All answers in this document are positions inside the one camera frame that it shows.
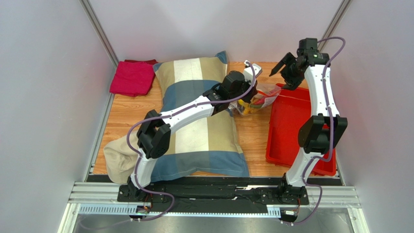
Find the yellow fake bell pepper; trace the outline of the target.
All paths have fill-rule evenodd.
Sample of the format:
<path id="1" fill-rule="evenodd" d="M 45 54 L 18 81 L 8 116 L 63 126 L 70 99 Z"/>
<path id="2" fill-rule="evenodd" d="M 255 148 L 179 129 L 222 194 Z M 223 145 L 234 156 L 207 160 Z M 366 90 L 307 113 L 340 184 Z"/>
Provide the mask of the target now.
<path id="1" fill-rule="evenodd" d="M 252 108 L 252 104 L 248 102 L 244 102 L 243 100 L 237 101 L 237 109 L 242 116 L 246 116 L 252 114 L 254 109 Z"/>

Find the clear zip top bag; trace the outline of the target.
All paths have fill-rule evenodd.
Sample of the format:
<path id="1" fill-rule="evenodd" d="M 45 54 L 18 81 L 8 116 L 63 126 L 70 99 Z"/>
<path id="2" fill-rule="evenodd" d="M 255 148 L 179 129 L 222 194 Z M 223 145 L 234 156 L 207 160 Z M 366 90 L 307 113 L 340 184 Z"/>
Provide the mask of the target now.
<path id="1" fill-rule="evenodd" d="M 270 91 L 272 89 L 281 89 L 281 87 L 277 86 L 276 84 L 268 84 L 268 83 L 259 83 L 257 84 L 257 91 L 258 90 L 262 90 L 262 91 Z M 271 105 L 277 97 L 270 97 L 270 98 L 263 98 L 263 96 L 259 95 L 258 93 L 253 97 L 253 99 L 251 100 L 251 103 L 255 103 L 255 102 L 264 102 L 266 103 L 267 106 Z M 233 113 L 239 113 L 238 109 L 237 109 L 237 101 L 232 102 L 229 106 L 229 110 Z"/>

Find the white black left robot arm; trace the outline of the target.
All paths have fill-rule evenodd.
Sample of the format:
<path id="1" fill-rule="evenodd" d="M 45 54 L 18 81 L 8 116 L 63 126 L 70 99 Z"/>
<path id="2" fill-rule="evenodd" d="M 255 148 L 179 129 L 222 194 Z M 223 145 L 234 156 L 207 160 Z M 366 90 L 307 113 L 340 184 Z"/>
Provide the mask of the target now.
<path id="1" fill-rule="evenodd" d="M 248 67 L 243 72 L 231 71 L 222 83 L 215 84 L 197 99 L 170 111 L 158 113 L 151 110 L 144 120 L 136 123 L 137 145 L 128 147 L 138 154 L 137 162 L 130 175 L 132 184 L 144 189 L 151 182 L 156 161 L 169 149 L 171 136 L 179 129 L 203 118 L 227 110 L 230 103 L 243 100 L 249 102 L 257 93 L 258 68 Z"/>

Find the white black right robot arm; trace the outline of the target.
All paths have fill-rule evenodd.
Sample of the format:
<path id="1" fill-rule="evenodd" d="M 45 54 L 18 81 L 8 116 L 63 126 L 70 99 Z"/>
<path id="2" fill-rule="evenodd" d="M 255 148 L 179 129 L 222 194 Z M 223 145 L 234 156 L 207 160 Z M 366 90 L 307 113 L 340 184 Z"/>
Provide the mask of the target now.
<path id="1" fill-rule="evenodd" d="M 331 161 L 348 126 L 347 118 L 336 107 L 330 85 L 333 58 L 320 52 L 318 43 L 316 38 L 300 40 L 296 55 L 287 53 L 270 73 L 281 74 L 283 89 L 296 90 L 303 81 L 309 88 L 310 118 L 299 129 L 298 154 L 278 186 L 280 196 L 291 199 L 304 196 L 310 172 L 317 162 Z"/>

